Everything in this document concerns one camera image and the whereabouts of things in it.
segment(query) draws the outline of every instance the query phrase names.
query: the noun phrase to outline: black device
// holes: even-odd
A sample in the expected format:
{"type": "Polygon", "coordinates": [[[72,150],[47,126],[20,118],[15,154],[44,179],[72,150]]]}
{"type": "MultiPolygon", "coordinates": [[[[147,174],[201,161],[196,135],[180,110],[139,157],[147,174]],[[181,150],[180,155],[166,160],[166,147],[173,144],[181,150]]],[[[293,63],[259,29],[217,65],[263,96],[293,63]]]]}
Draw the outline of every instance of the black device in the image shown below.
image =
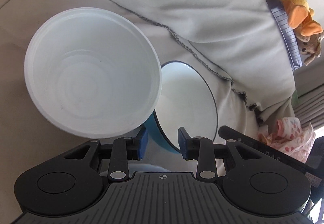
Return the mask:
{"type": "Polygon", "coordinates": [[[192,172],[129,176],[127,161],[144,155],[145,128],[113,144],[86,142],[19,176],[14,189],[23,214],[14,223],[312,223],[301,211],[310,196],[322,195],[323,183],[311,190],[305,176],[319,178],[315,169],[226,126],[219,136],[225,145],[179,129],[183,158],[198,161],[196,177],[192,172]],[[225,176],[218,177],[215,158],[223,158],[225,176]],[[99,175],[103,159],[110,159],[107,177],[99,175]]]}

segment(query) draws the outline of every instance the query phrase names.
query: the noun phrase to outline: white plastic bowl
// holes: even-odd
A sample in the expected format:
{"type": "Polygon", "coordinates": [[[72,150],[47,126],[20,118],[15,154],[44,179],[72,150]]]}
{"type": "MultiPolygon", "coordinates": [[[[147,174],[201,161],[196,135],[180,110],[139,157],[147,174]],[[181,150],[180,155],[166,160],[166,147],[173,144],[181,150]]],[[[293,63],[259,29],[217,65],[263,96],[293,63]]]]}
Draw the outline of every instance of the white plastic bowl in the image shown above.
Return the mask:
{"type": "Polygon", "coordinates": [[[179,151],[178,129],[184,127],[191,137],[215,140],[218,125],[216,103],[202,76],[183,62],[162,67],[162,92],[155,107],[159,130],[179,151]]]}
{"type": "Polygon", "coordinates": [[[30,41],[24,71],[45,118],[87,138],[140,126],[161,93],[161,67],[147,37],[99,8],[67,10],[45,22],[30,41]]]}

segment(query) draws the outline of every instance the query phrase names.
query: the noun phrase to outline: pink polka dot fabric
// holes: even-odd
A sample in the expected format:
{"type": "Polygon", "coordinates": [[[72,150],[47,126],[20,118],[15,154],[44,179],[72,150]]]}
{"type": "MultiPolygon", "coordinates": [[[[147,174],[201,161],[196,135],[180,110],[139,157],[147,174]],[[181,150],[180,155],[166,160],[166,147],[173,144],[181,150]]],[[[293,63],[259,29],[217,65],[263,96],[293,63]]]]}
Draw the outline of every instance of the pink polka dot fabric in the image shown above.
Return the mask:
{"type": "Polygon", "coordinates": [[[269,134],[267,125],[261,127],[258,140],[305,163],[315,142],[315,132],[311,123],[302,129],[298,118],[285,117],[277,121],[275,133],[269,134]]]}

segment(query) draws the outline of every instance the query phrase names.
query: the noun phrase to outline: brown plush dog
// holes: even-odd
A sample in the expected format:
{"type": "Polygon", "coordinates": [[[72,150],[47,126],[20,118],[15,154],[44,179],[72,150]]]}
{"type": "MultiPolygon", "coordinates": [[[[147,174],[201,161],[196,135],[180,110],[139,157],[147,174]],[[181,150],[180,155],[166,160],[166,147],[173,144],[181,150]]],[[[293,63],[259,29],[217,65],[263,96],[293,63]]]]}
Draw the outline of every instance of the brown plush dog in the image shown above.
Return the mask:
{"type": "Polygon", "coordinates": [[[305,61],[305,65],[310,64],[315,58],[321,55],[321,41],[324,38],[324,32],[304,37],[300,34],[300,27],[294,29],[298,49],[302,55],[310,55],[305,61]]]}

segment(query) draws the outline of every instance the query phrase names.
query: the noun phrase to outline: silver screw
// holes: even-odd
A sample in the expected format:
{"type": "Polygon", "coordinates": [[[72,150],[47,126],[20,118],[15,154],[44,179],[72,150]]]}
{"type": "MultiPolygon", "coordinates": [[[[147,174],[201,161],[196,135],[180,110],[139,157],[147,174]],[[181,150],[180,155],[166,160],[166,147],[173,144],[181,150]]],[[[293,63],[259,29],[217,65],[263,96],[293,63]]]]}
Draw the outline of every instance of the silver screw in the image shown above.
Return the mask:
{"type": "Polygon", "coordinates": [[[112,172],[110,174],[110,177],[111,178],[114,178],[114,179],[122,179],[126,176],[126,173],[123,172],[123,171],[115,171],[115,172],[112,172]]]}
{"type": "Polygon", "coordinates": [[[215,173],[211,171],[202,171],[200,172],[200,177],[205,178],[205,179],[211,179],[215,177],[215,173]]]}

